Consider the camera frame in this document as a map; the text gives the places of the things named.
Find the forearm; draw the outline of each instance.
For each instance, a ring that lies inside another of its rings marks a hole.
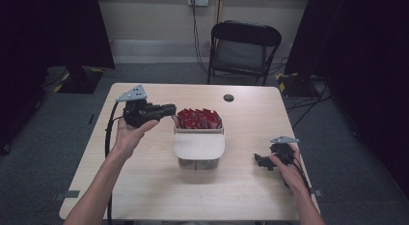
[[[125,161],[126,158],[113,149],[102,163],[90,187],[69,213],[65,224],[101,224]]]
[[[304,185],[292,188],[301,225],[321,225],[325,224],[318,210],[316,209],[310,193]]]

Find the chair backrest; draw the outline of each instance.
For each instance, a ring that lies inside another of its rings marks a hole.
[[[211,37],[212,42],[218,39],[276,47],[282,41],[280,32],[271,26],[236,20],[226,20],[214,25]]]

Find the table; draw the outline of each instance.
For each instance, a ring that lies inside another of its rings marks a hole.
[[[115,98],[136,83],[114,84],[69,190],[83,195],[104,159],[105,129]],[[146,133],[123,167],[113,191],[113,219],[297,220],[290,190],[279,171],[257,166],[254,153],[269,155],[271,138],[294,137],[278,89],[272,87],[142,84],[147,100],[183,108],[214,109],[222,117],[226,149],[214,170],[186,170],[174,153],[174,122],[166,117]],[[231,94],[234,101],[224,101]],[[121,116],[119,104],[116,116]],[[111,147],[116,131],[112,132]],[[78,198],[66,198],[66,218]]]

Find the gray carpet floor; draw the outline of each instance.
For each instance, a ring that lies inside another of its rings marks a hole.
[[[46,81],[64,68],[52,68]],[[107,70],[92,95],[45,88],[41,107],[0,156],[0,224],[62,224],[57,193],[68,190],[99,111],[116,82],[205,84],[198,64],[120,64]],[[254,79],[212,78],[218,85],[258,85]],[[267,86],[277,87],[270,76]],[[325,82],[316,81],[322,91]],[[324,97],[330,96],[327,89]],[[287,108],[311,102],[284,98]],[[288,110],[294,125],[308,107]],[[328,224],[409,224],[409,203],[379,159],[363,144],[336,102],[318,103],[294,130]]]

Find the black chair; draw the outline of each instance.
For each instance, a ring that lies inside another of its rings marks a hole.
[[[214,25],[211,30],[207,84],[210,84],[210,76],[215,76],[218,70],[250,75],[257,80],[263,77],[264,86],[281,41],[280,32],[267,25],[235,20]]]

